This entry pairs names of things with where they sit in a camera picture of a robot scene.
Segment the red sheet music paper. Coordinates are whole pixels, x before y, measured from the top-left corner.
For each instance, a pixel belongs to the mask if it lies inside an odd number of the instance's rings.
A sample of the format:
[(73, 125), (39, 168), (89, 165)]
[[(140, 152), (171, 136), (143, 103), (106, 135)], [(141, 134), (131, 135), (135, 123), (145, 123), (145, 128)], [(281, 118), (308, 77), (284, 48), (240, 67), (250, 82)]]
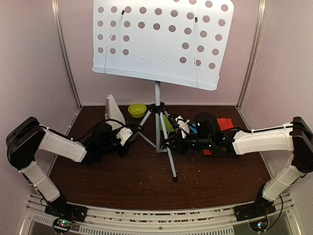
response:
[[(218, 125), (222, 131), (225, 131), (225, 130), (228, 130), (228, 129), (234, 127), (234, 125), (232, 123), (232, 119), (230, 119), (230, 118), (217, 118), (217, 121), (218, 121)], [(209, 156), (209, 157), (213, 156), (211, 150), (208, 150), (208, 149), (203, 150), (203, 154), (205, 156)]]

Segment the white perforated music stand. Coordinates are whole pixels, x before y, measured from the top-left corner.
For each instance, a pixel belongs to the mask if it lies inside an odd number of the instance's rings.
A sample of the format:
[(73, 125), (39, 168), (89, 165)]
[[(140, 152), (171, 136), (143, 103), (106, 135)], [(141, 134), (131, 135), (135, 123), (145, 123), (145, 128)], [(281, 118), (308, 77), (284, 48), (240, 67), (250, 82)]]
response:
[(141, 121), (155, 116), (157, 152), (168, 134), (161, 83), (217, 89), (234, 15), (230, 0), (96, 0), (93, 67), (97, 73), (151, 80), (155, 102)]

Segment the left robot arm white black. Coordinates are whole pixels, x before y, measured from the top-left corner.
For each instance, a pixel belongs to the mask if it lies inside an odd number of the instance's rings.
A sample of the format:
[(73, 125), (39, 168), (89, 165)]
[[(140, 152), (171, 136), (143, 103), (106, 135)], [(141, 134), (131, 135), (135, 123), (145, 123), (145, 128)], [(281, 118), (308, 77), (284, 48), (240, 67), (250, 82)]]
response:
[(74, 139), (40, 124), (35, 117), (29, 117), (7, 135), (7, 158), (51, 203), (51, 209), (59, 217), (66, 217), (70, 213), (70, 206), (61, 199), (61, 191), (36, 161), (37, 151), (50, 152), (90, 166), (112, 153), (125, 156), (133, 144), (133, 136), (140, 129), (140, 126), (132, 124), (121, 124), (119, 128), (113, 129), (109, 120), (105, 119), (96, 123), (83, 136)]

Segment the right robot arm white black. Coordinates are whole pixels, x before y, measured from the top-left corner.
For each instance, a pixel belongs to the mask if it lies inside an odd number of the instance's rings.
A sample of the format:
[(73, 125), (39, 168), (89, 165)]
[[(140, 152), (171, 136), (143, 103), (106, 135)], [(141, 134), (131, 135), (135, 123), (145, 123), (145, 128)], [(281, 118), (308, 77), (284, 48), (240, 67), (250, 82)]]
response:
[(276, 150), (291, 152), (284, 169), (260, 187), (251, 203), (250, 210), (255, 216), (261, 216), (283, 191), (313, 170), (313, 133), (301, 117), (259, 130), (240, 127), (222, 130), (214, 114), (203, 112), (194, 116), (195, 133), (190, 131), (190, 123), (182, 117), (173, 114), (168, 119), (174, 133), (162, 143), (181, 156), (188, 150), (209, 150), (218, 157)]

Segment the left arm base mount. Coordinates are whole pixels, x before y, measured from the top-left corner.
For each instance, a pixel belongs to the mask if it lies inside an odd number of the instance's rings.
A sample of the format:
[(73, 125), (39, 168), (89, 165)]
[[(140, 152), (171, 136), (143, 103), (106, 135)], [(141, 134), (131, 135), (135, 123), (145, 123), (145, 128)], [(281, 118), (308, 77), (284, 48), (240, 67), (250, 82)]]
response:
[(64, 208), (54, 208), (52, 204), (45, 207), (45, 213), (56, 217), (52, 222), (52, 228), (59, 234), (67, 233), (77, 222), (84, 222), (88, 209), (84, 206), (65, 204)]

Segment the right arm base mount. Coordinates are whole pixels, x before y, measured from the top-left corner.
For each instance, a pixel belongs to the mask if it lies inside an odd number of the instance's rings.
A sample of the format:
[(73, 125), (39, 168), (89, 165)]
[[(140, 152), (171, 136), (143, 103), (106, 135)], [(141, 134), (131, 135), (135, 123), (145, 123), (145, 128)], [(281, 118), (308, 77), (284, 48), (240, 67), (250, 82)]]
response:
[(269, 227), (268, 215), (275, 213), (275, 206), (257, 206), (255, 203), (239, 205), (234, 207), (237, 222), (248, 221), (249, 227), (256, 233), (265, 232)]

